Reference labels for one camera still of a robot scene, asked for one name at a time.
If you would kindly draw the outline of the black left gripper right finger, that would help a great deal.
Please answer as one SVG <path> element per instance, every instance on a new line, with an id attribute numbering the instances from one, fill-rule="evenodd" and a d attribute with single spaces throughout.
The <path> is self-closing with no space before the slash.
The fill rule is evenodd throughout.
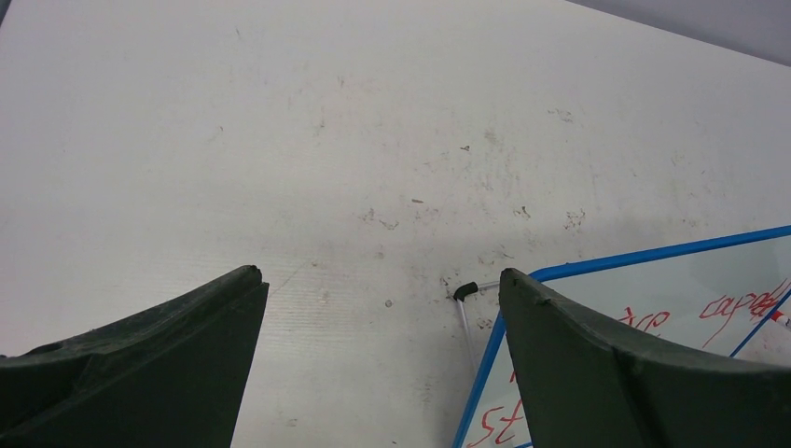
<path id="1" fill-rule="evenodd" d="M 634 329 L 515 269 L 499 304 L 537 447 L 786 447 L 790 370 Z"/>

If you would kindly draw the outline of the blue-framed whiteboard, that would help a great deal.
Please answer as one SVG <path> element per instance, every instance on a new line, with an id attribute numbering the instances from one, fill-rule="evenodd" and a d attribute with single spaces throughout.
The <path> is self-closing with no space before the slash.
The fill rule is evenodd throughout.
<path id="1" fill-rule="evenodd" d="M 779 227 L 566 263 L 533 278 L 634 329 L 710 353 L 790 362 L 790 230 Z M 456 447 L 529 447 L 502 317 L 493 323 Z"/>

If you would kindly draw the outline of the red whiteboard marker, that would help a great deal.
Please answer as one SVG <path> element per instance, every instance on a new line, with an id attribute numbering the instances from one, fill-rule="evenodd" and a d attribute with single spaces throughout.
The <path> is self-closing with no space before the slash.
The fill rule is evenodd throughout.
<path id="1" fill-rule="evenodd" d="M 772 313 L 770 319 L 786 329 L 791 329 L 790 317 L 779 310 L 775 310 Z"/>

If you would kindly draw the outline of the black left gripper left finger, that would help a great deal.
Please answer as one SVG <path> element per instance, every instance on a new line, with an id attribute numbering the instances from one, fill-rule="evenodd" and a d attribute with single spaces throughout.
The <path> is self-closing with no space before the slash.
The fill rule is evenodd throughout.
<path id="1" fill-rule="evenodd" d="M 269 286 L 253 265 L 1 360 L 5 447 L 228 447 Z"/>

